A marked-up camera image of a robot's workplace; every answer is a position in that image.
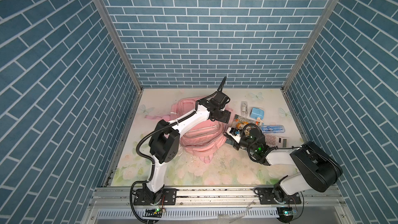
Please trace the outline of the aluminium front rail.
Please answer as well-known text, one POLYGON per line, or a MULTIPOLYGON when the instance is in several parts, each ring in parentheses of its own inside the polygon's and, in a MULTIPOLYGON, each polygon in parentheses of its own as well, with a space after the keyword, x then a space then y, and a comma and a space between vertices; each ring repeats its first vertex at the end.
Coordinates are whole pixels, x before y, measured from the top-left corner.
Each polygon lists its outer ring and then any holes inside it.
POLYGON ((326 192, 307 190, 298 193, 301 204, 261 205, 253 186, 173 186, 177 189, 175 205, 136 206, 145 220, 160 224, 223 223, 277 224, 278 207, 292 207, 292 224, 353 224, 354 218, 339 189, 331 186, 326 192), (146 208, 162 208, 161 218, 144 218, 146 208))

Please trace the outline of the corner aluminium post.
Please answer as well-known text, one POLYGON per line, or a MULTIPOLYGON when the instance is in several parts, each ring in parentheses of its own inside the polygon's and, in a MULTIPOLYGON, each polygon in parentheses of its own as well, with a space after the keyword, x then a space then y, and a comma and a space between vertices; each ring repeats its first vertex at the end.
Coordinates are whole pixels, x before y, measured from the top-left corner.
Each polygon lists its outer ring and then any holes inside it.
POLYGON ((290 85, 294 80, 294 77, 296 76, 300 67, 303 65, 304 61, 306 60, 310 50, 312 49, 315 41, 317 40, 324 26, 326 25, 330 15, 332 14, 338 2, 339 0, 328 0, 328 2, 326 3, 323 12, 314 27, 314 30, 311 32, 306 44, 303 46, 300 55, 298 56, 294 66, 292 67, 292 70, 289 73, 287 80, 284 82, 282 86, 283 93, 287 93, 290 85))
POLYGON ((106 6, 105 6, 103 0, 92 0, 92 1, 93 1, 94 5, 95 5, 100 17, 101 17, 106 29, 108 30, 108 32, 110 34, 110 37, 111 37, 111 39, 112 39, 112 41, 113 41, 113 43, 114 43, 114 45, 116 47, 116 50, 117 50, 118 54, 120 55, 120 58, 121 58, 123 64, 125 65, 128 73, 129 73, 129 75, 130 75, 130 77, 132 79, 133 84, 137 88, 137 91, 139 93, 142 93, 142 89, 143 88, 142 88, 142 86, 141 86, 141 84, 140 84, 140 82, 139 82, 139 80, 138 80, 138 78, 137 78, 137 76, 136 76, 136 74, 134 72, 134 69, 133 69, 132 64, 131 64, 131 62, 129 60, 129 57, 127 56, 127 53, 126 53, 126 51, 125 51, 125 49, 123 47, 123 44, 122 44, 122 42, 121 42, 121 40, 119 38, 117 30, 114 27, 114 24, 113 24, 113 22, 111 20, 111 17, 110 17, 110 15, 109 15, 109 13, 108 13, 108 11, 106 9, 106 6))

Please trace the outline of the pink student backpack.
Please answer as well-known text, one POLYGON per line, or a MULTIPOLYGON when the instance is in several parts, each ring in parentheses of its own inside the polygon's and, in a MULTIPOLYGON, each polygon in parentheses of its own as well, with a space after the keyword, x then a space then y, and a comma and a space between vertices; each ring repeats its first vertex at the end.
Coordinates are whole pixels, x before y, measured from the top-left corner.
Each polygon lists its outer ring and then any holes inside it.
MULTIPOLYGON (((162 117, 147 115, 146 118, 151 120, 174 120, 193 110, 195 101, 198 99, 198 96, 181 99, 172 105, 169 115, 162 117)), ((199 157, 201 161, 209 164, 214 153, 226 142, 227 138, 224 133, 227 128, 227 123, 206 120, 185 133, 179 142, 186 152, 199 157)))

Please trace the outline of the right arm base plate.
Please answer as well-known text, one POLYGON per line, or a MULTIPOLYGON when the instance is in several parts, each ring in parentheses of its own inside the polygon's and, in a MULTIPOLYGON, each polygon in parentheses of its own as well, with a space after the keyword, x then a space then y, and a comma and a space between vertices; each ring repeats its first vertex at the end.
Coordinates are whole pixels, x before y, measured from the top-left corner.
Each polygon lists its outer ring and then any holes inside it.
POLYGON ((288 196, 281 189, 277 188, 255 188, 254 193, 258 196, 261 205, 302 203, 298 193, 288 196))

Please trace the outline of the blue pencil sharpener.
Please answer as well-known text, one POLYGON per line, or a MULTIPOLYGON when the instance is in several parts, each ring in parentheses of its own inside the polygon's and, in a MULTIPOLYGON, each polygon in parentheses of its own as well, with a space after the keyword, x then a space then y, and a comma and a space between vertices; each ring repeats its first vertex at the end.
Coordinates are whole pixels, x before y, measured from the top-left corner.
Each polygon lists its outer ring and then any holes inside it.
POLYGON ((265 111, 261 108, 253 107, 250 112, 250 118, 263 120, 265 111))

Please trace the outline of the right corner aluminium post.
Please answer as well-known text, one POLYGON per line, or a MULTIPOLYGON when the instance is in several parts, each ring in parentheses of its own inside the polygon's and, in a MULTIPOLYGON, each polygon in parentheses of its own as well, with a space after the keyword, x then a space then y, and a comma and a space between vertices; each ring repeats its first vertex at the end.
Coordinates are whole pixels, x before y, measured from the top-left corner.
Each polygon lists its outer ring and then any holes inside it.
POLYGON ((311 32, 306 44, 303 46, 300 55, 298 56, 294 66, 292 67, 292 70, 289 73, 287 80, 284 82, 282 86, 283 93, 287 93, 290 85, 294 80, 294 77, 296 76, 300 67, 303 65, 304 61, 306 60, 310 50, 312 49, 315 41, 317 40, 324 26, 326 25, 330 15, 332 14, 338 2, 339 0, 328 0, 328 2, 326 3, 323 12, 314 27, 314 30, 311 32))

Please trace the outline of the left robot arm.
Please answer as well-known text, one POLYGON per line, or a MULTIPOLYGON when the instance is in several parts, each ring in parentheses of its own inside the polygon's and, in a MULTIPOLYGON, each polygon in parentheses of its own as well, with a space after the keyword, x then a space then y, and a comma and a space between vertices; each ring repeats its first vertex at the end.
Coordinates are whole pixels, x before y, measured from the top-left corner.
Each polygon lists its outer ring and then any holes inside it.
POLYGON ((194 106, 186 114, 177 113, 165 116, 157 123, 155 130, 148 134, 150 155, 137 153, 152 163, 150 176, 145 189, 152 193, 161 192, 168 163, 173 160, 179 147, 198 157, 204 163, 210 163, 214 153, 226 142, 224 133, 231 118, 229 109, 218 107, 194 106))

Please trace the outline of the right small circuit board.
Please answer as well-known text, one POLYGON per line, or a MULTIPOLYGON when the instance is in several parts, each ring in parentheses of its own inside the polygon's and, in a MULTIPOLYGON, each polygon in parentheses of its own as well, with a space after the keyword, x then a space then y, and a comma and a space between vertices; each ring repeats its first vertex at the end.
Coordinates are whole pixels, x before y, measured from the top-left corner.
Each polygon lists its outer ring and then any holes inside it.
POLYGON ((281 223, 288 224, 294 218, 294 211, 292 207, 278 207, 277 212, 279 215, 277 220, 280 221, 281 223))

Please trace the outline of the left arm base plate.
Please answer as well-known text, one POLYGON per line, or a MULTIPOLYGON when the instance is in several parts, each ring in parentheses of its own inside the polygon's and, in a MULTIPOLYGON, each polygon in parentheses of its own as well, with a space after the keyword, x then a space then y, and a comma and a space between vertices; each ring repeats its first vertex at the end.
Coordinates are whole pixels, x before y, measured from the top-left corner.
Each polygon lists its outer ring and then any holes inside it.
POLYGON ((136 191, 133 205, 175 205, 177 197, 176 188, 162 188, 157 192, 152 192, 148 188, 136 191))

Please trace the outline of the left small circuit board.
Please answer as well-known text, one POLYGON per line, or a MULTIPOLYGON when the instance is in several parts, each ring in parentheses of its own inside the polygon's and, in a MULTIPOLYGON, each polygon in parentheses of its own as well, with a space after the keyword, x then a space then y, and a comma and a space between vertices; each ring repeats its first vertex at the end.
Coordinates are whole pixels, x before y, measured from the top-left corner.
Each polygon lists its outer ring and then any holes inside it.
POLYGON ((144 218, 161 218, 163 216, 162 208, 146 208, 144 209, 144 218))

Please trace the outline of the white pink calculator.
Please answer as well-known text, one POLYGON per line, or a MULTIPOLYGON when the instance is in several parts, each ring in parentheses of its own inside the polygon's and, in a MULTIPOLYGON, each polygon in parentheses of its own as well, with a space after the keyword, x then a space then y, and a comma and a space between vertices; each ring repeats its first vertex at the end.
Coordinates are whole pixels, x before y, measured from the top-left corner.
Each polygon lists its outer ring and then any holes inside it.
POLYGON ((278 146, 283 148, 287 147, 287 139, 285 137, 271 135, 271 134, 265 134, 264 137, 266 144, 270 147, 273 146, 278 146))

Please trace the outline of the left corner aluminium post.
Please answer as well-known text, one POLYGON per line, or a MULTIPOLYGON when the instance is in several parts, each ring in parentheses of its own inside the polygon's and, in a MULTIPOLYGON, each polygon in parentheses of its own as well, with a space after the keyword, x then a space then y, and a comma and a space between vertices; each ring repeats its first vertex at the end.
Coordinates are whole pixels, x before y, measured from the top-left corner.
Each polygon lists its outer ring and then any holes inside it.
POLYGON ((133 69, 132 64, 131 64, 131 62, 129 60, 129 57, 127 56, 127 53, 126 53, 126 51, 125 51, 125 49, 123 47, 123 44, 122 44, 122 42, 121 42, 121 40, 119 38, 117 30, 114 27, 114 24, 113 24, 113 22, 111 20, 111 17, 110 17, 110 15, 109 15, 109 13, 108 13, 108 11, 106 9, 106 6, 105 6, 103 0, 92 0, 92 1, 93 1, 94 5, 95 5, 100 17, 101 17, 106 29, 108 30, 108 32, 110 34, 110 37, 111 37, 111 39, 112 39, 112 41, 113 41, 113 43, 114 43, 114 45, 116 47, 116 50, 117 50, 118 54, 120 55, 120 58, 121 58, 123 64, 125 65, 128 73, 129 73, 129 75, 130 75, 130 77, 132 79, 133 84, 137 88, 137 91, 139 93, 142 93, 142 89, 143 88, 142 88, 142 86, 141 86, 141 84, 140 84, 140 82, 139 82, 139 80, 138 80, 138 78, 137 78, 137 76, 136 76, 136 74, 134 72, 134 69, 133 69))

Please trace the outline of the small circuit board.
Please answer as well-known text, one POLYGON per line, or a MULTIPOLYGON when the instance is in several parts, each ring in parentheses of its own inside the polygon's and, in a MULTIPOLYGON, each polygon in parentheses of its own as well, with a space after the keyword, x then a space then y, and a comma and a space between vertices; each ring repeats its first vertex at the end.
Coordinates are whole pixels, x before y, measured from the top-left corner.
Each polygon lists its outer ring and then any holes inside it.
POLYGON ((144 218, 161 218, 163 216, 162 208, 146 208, 144 209, 144 218))
POLYGON ((281 223, 288 224, 294 218, 294 211, 292 207, 278 207, 277 212, 279 215, 277 220, 280 221, 281 223))

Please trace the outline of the clear plastic eraser case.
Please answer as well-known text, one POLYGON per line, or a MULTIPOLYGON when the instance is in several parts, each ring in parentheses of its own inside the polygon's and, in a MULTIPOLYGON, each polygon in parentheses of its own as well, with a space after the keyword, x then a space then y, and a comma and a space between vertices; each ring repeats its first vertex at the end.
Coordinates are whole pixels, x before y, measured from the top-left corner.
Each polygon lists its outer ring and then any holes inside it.
POLYGON ((248 103, 245 101, 242 101, 240 108, 241 108, 241 115, 246 117, 248 114, 248 103))

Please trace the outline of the colourful illustrated book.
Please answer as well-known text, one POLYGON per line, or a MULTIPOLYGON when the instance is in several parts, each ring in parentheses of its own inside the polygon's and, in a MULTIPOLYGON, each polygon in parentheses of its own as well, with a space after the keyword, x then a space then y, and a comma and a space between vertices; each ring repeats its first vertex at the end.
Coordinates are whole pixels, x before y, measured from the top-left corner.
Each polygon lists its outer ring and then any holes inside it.
POLYGON ((232 121, 231 128, 240 128, 240 127, 247 127, 247 128, 250 128, 250 130, 257 130, 258 131, 258 141, 261 140, 262 131, 261 131, 258 123, 255 122, 254 120, 247 119, 240 115, 235 115, 235 117, 232 121))

